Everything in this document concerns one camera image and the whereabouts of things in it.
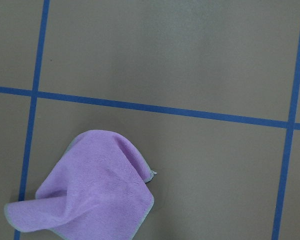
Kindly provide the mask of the purple microfiber cloth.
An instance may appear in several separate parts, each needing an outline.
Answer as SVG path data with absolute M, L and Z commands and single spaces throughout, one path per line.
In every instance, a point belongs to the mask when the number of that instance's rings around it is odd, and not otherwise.
M 22 233 L 50 230 L 64 240 L 131 240 L 154 205 L 155 172 L 124 136 L 78 135 L 33 200 L 8 203 L 4 214 Z

